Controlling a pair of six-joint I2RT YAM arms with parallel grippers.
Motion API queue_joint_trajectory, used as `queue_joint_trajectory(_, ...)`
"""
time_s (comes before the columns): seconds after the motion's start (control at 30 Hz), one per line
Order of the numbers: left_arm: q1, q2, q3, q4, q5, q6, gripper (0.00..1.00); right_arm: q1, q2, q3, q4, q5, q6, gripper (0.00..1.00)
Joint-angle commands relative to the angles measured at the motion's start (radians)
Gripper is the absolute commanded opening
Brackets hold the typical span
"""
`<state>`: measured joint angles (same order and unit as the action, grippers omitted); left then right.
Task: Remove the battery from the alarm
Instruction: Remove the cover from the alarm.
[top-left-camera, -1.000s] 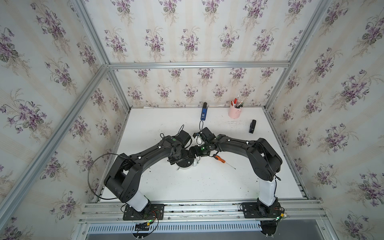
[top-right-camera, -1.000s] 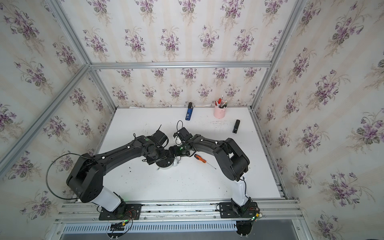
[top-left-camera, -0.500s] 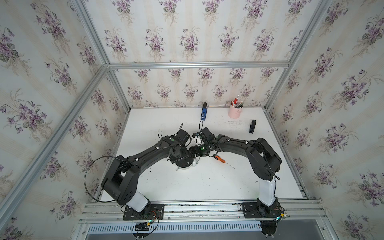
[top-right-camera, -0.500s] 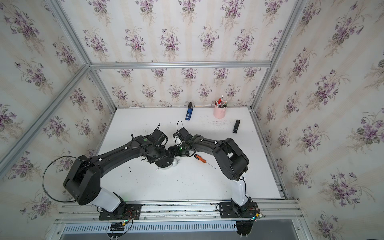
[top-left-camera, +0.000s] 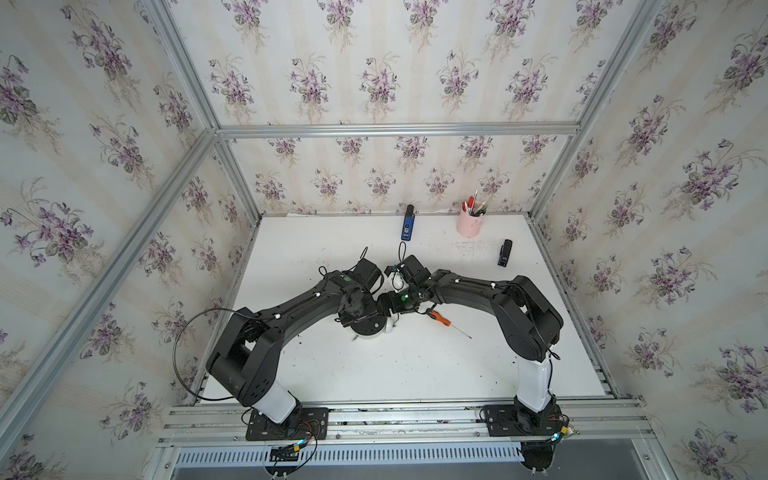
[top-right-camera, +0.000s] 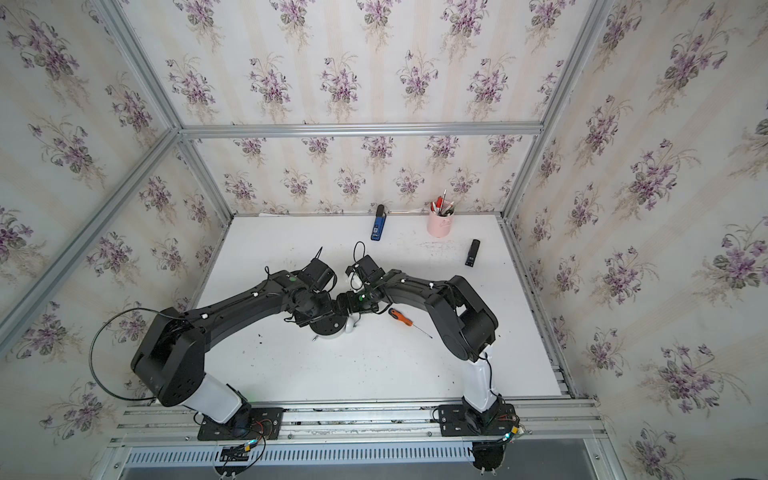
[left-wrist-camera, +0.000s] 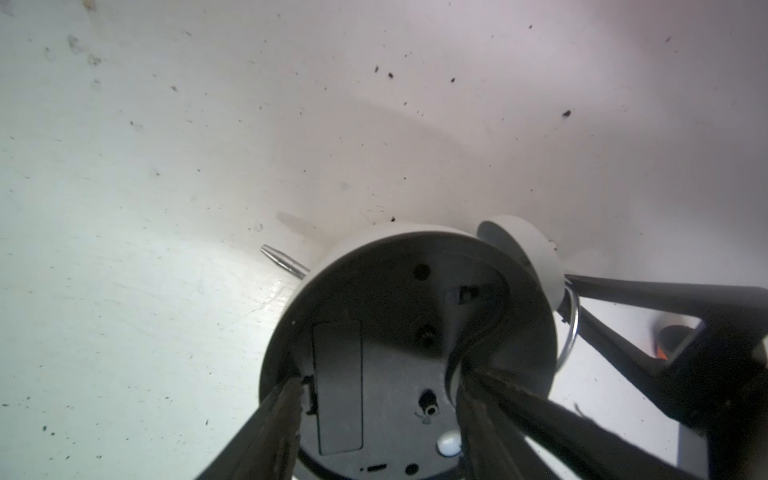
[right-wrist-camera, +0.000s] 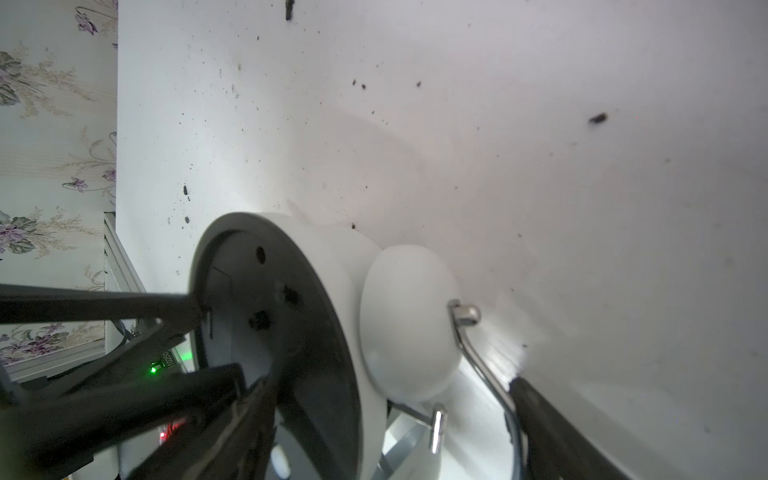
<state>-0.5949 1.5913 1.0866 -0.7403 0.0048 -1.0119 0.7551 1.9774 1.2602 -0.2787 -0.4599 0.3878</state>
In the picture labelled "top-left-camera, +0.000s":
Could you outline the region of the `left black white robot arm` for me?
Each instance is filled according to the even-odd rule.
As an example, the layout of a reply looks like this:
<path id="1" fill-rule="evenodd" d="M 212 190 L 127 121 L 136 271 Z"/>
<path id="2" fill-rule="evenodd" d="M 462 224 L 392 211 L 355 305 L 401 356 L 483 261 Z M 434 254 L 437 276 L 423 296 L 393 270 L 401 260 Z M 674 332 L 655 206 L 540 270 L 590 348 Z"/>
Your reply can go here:
<path id="1" fill-rule="evenodd" d="M 377 267 L 334 270 L 307 291 L 277 306 L 233 310 L 206 360 L 205 371 L 234 399 L 274 424 L 298 425 L 301 402 L 277 381 L 282 350 L 294 337 L 329 316 L 341 325 L 382 327 L 374 288 L 383 284 Z"/>

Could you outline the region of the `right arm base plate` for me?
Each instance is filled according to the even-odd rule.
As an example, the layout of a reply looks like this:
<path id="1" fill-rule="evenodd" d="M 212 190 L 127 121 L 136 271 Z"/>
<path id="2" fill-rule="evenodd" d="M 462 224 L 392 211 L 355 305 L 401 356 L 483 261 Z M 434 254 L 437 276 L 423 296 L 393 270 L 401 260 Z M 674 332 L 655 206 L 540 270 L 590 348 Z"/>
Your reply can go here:
<path id="1" fill-rule="evenodd" d="M 513 404 L 486 405 L 480 419 L 491 437 L 548 437 L 559 439 L 568 432 L 570 418 L 552 397 L 539 412 L 534 412 L 518 400 Z"/>

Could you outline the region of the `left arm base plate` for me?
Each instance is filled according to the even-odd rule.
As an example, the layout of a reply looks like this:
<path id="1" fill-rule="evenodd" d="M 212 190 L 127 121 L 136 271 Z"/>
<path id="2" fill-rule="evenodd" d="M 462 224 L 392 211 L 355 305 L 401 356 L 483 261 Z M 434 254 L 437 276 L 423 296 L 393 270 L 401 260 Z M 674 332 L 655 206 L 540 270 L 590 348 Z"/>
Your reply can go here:
<path id="1" fill-rule="evenodd" d="M 282 423 L 275 423 L 258 410 L 250 409 L 246 423 L 247 441 L 308 440 L 309 437 L 324 440 L 329 424 L 328 408 L 300 407 Z"/>

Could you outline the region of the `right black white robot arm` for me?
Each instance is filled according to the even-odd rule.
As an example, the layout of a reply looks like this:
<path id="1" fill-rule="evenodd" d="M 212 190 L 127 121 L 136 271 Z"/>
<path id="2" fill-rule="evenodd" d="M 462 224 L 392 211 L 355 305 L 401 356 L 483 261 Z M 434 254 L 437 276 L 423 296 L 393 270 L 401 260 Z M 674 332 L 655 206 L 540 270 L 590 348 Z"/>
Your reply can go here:
<path id="1" fill-rule="evenodd" d="M 562 316 L 532 280 L 518 275 L 508 281 L 461 276 L 449 270 L 432 274 L 401 273 L 405 287 L 383 293 L 377 306 L 386 316 L 419 313 L 434 317 L 435 308 L 451 304 L 494 316 L 510 349 L 518 356 L 516 423 L 530 431 L 559 415 L 551 392 L 552 347 L 559 342 Z"/>

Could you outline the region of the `white twin bell alarm clock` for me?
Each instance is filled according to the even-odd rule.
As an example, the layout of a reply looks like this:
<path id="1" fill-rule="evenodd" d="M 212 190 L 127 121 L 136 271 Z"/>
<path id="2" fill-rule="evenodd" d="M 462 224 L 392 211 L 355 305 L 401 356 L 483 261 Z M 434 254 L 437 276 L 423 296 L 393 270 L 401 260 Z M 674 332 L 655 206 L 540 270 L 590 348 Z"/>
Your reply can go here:
<path id="1" fill-rule="evenodd" d="M 355 337 L 373 337 L 381 333 L 389 334 L 394 330 L 399 314 L 394 316 L 377 315 L 351 325 Z"/>

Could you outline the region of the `orange handled screwdriver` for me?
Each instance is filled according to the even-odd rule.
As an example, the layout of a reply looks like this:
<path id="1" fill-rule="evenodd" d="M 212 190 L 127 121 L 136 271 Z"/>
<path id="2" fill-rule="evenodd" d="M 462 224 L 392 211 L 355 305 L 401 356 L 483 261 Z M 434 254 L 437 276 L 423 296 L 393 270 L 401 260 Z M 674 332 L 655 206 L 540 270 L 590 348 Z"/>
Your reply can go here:
<path id="1" fill-rule="evenodd" d="M 436 322 L 438 322 L 438 323 L 442 324 L 442 325 L 443 325 L 443 326 L 445 326 L 445 327 L 453 328 L 453 329 L 455 329 L 456 331 L 458 331 L 459 333 L 461 333 L 462 335 L 464 335 L 465 337 L 467 337 L 467 338 L 471 339 L 471 336 L 470 336 L 468 333 L 464 332 L 464 331 L 463 331 L 463 330 L 461 330 L 459 327 L 457 327 L 456 325 L 454 325 L 454 324 L 453 324 L 453 323 L 452 323 L 450 320 L 448 320 L 446 317 L 444 317 L 444 316 L 443 316 L 442 314 L 440 314 L 438 311 L 436 311 L 436 310 L 434 310 L 434 309 L 429 309 L 429 310 L 428 310 L 428 311 L 425 313 L 425 315 L 426 315 L 428 318 L 430 318 L 431 320 L 434 320 L 434 321 L 436 321 Z"/>

